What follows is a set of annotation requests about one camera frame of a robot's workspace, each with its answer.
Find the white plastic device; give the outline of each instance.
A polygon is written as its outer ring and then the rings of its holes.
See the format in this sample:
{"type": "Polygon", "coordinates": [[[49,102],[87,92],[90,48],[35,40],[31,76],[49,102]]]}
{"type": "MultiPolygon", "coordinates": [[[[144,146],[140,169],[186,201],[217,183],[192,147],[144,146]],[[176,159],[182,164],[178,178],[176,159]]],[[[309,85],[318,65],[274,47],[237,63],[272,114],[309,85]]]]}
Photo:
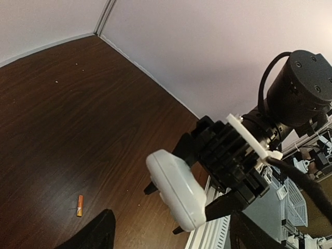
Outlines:
{"type": "Polygon", "coordinates": [[[180,227],[190,232],[203,225],[206,195],[186,162],[162,149],[149,155],[146,164],[161,199],[180,227]]]}

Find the white wall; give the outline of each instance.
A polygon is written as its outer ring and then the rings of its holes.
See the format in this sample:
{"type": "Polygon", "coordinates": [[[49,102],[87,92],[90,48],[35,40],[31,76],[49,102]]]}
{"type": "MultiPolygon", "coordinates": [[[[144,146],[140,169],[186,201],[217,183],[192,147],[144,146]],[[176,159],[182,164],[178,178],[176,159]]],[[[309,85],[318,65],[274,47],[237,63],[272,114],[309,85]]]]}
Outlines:
{"type": "Polygon", "coordinates": [[[70,37],[93,33],[106,0],[1,0],[0,64],[70,37]]]}
{"type": "Polygon", "coordinates": [[[256,106],[280,52],[332,63],[332,1],[119,0],[104,36],[198,116],[224,120],[256,106]]]}

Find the battery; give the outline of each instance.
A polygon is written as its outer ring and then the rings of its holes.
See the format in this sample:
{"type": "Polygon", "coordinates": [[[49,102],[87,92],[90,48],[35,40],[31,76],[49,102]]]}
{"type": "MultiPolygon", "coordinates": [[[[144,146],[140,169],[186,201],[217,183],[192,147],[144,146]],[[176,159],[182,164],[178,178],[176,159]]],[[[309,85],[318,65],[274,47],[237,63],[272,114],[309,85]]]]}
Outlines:
{"type": "Polygon", "coordinates": [[[78,196],[78,203],[77,203],[77,217],[82,217],[83,212],[83,195],[78,196]]]}

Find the black cable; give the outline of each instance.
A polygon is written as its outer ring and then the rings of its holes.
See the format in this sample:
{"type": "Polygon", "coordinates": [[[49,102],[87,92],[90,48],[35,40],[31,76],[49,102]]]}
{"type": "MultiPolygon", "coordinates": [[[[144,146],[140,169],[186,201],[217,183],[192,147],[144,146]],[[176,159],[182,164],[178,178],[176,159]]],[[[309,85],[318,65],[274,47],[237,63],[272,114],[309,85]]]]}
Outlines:
{"type": "Polygon", "coordinates": [[[325,194],[322,186],[312,180],[306,174],[303,174],[296,167],[289,165],[288,163],[268,157],[266,162],[278,167],[283,171],[294,183],[302,188],[316,205],[316,207],[322,212],[332,225],[332,203],[325,194]]]}
{"type": "Polygon", "coordinates": [[[264,86],[265,86],[265,82],[266,82],[272,68],[276,65],[276,63],[281,58],[284,58],[286,56],[290,56],[290,54],[291,54],[291,52],[283,52],[280,55],[278,55],[277,57],[275,57],[273,59],[273,61],[271,61],[271,63],[268,65],[268,67],[266,68],[266,70],[263,74],[263,77],[261,78],[261,81],[260,81],[260,84],[259,84],[259,90],[258,90],[258,110],[263,116],[267,116],[265,106],[264,106],[264,86]]]}

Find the wooden floor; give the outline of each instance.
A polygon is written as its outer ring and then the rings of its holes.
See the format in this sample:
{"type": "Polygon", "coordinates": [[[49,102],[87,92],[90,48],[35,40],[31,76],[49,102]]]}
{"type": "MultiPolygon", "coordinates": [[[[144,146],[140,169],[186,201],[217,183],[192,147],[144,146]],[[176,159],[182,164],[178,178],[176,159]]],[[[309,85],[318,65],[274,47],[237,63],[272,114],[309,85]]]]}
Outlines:
{"type": "Polygon", "coordinates": [[[0,247],[53,248],[112,209],[115,248],[183,248],[188,234],[172,235],[167,207],[143,193],[145,158],[195,122],[97,37],[0,68],[0,247]]]}

